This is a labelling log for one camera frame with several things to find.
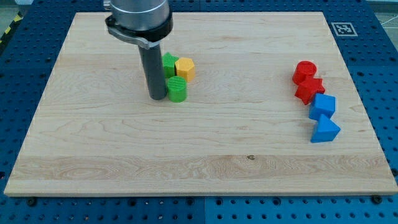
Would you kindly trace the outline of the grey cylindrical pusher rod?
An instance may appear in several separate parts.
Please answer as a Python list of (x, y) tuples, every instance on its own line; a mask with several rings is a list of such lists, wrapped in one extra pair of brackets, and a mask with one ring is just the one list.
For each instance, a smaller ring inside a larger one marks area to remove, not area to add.
[(153, 100), (162, 100), (167, 95), (165, 74), (160, 45), (145, 49), (139, 47), (141, 62), (146, 76), (149, 96)]

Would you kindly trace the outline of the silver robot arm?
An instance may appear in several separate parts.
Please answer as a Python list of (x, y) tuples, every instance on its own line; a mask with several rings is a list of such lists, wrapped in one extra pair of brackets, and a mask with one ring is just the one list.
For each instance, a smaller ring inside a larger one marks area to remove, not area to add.
[(173, 29), (168, 0), (104, 0), (111, 12), (105, 19), (109, 34), (138, 46), (149, 96), (161, 100), (167, 95), (160, 41)]

